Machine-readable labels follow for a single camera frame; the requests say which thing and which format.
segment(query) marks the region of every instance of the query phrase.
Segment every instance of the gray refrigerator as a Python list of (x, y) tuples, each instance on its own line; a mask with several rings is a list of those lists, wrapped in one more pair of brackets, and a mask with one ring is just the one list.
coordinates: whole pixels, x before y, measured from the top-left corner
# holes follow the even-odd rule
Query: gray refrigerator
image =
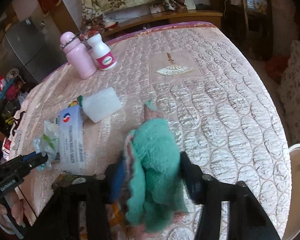
[(15, 67), (24, 81), (34, 87), (60, 66), (32, 20), (14, 24), (0, 44), (0, 75)]

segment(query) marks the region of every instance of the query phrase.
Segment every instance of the wooden chair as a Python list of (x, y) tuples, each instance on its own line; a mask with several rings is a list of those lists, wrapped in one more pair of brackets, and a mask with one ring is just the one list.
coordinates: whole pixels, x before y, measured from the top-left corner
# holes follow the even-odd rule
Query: wooden chair
[(240, 5), (225, 1), (229, 38), (245, 52), (268, 60), (273, 51), (271, 0), (241, 0)]

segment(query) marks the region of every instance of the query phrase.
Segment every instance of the green item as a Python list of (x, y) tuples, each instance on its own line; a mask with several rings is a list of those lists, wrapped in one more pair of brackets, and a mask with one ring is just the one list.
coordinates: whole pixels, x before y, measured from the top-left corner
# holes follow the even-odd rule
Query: green item
[(75, 106), (75, 105), (79, 105), (80, 107), (82, 107), (82, 101), (84, 100), (84, 96), (78, 96), (77, 97), (77, 100), (75, 100), (75, 101), (72, 101), (70, 104), (69, 104), (69, 106), (68, 106), (68, 108), (69, 107), (71, 107), (71, 106)]
[(151, 119), (131, 132), (134, 163), (126, 218), (132, 226), (144, 223), (147, 232), (160, 231), (175, 212), (187, 212), (179, 176), (180, 152), (162, 118)]
[(43, 134), (42, 139), (45, 140), (47, 142), (47, 144), (49, 144), (49, 146), (51, 147), (52, 150), (55, 150), (55, 147), (54, 147), (52, 141), (57, 140), (57, 138), (50, 139), (47, 135)]

